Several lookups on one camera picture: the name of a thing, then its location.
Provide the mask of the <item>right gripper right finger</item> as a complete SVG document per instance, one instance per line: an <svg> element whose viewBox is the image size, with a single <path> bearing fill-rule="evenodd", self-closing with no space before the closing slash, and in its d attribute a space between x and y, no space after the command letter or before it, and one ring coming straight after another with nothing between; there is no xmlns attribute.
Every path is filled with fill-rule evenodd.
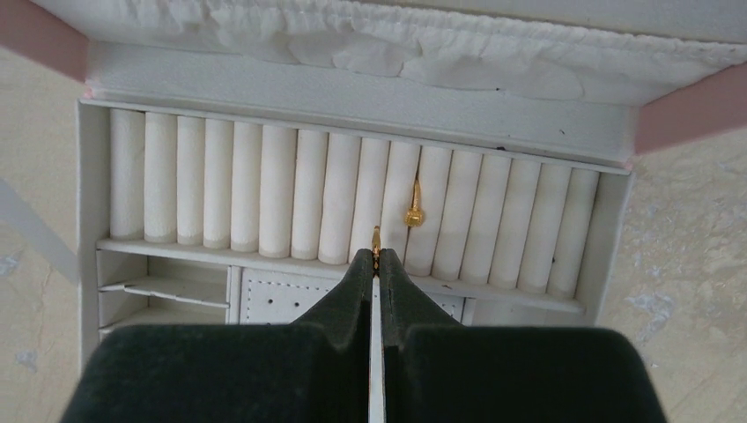
<svg viewBox="0 0 747 423"><path fill-rule="evenodd" d="M466 326L378 255L389 422L663 422L632 343L590 327Z"/></svg>

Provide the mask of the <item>pink jewelry box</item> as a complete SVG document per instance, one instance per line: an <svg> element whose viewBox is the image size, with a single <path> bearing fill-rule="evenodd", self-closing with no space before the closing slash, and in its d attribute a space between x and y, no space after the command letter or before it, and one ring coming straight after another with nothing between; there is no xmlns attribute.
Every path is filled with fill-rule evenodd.
<svg viewBox="0 0 747 423"><path fill-rule="evenodd" d="M86 85L81 360L139 324L287 323L374 232L449 315L591 326L655 113L746 63L644 34L353 1L4 1L1 43Z"/></svg>

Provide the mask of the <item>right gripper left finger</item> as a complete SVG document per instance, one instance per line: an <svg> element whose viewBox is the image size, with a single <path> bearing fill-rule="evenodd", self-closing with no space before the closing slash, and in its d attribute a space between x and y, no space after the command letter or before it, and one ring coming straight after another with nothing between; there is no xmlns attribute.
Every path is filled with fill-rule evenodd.
<svg viewBox="0 0 747 423"><path fill-rule="evenodd" d="M65 422L365 422L374 256L275 325L136 325L89 359Z"/></svg>

